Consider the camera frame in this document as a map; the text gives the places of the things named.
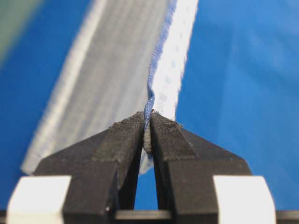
blue cloth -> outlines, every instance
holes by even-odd
[[[299,1],[200,0],[176,118],[299,209]]]
[[[150,65],[149,65],[149,78],[147,82],[148,88],[148,102],[144,107],[144,129],[147,127],[150,121],[150,114],[154,106],[155,102],[155,93],[152,89],[155,72],[157,70],[158,61],[160,59],[161,53],[163,51],[163,45],[168,37],[169,27],[172,23],[172,16],[174,11],[176,10],[177,0],[170,0],[168,3],[168,7],[166,10],[164,22],[161,27],[161,32],[157,40],[157,44],[155,46]]]

blue fabric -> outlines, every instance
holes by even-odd
[[[89,0],[51,0],[35,13],[0,68],[0,210],[45,109]]]
[[[164,22],[161,27],[160,35],[157,40],[157,44],[155,46],[150,65],[149,65],[149,78],[147,83],[148,88],[148,102],[144,107],[144,129],[147,127],[150,121],[150,114],[154,106],[155,102],[155,93],[152,89],[154,75],[157,70],[158,61],[163,51],[163,45],[168,37],[169,27],[172,23],[172,16],[174,11],[176,10],[177,0],[170,0],[167,6]]]
[[[299,209],[299,1],[200,0],[176,118]]]

white fabric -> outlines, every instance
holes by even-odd
[[[22,170],[142,111],[168,0],[94,0],[68,53]]]
[[[175,119],[197,4],[198,0],[177,1],[168,38],[164,43],[154,74],[152,89],[155,93],[155,102],[153,109],[171,120]]]
[[[275,224],[274,202],[261,176],[215,175],[218,224]]]
[[[22,177],[8,204],[7,224],[63,224],[70,176]]]

clamp jaw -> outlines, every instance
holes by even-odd
[[[44,158],[34,176],[70,175],[61,209],[66,224],[216,224],[214,175],[252,175],[246,161],[158,113],[150,121],[158,211],[134,211],[143,113]],[[276,212],[278,223],[299,212]]]

